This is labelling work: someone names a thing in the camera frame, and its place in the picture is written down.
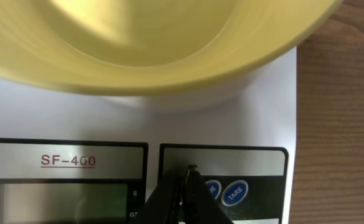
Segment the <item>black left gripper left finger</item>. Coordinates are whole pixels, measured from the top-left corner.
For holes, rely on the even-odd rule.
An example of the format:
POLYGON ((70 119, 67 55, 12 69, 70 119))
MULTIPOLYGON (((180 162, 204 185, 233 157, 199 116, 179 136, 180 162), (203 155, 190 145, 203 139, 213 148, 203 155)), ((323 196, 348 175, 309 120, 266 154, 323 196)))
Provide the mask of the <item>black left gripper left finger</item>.
POLYGON ((178 224, 182 175, 169 171, 162 176, 144 208, 134 219, 135 224, 178 224))

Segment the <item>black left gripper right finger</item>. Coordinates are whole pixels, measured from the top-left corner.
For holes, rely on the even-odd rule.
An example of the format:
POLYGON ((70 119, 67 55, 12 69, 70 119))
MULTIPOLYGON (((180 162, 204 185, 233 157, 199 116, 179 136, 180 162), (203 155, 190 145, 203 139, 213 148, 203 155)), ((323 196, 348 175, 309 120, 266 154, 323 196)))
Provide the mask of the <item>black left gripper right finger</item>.
POLYGON ((189 165, 182 181, 183 221, 186 224, 233 224, 196 168, 195 164, 189 165))

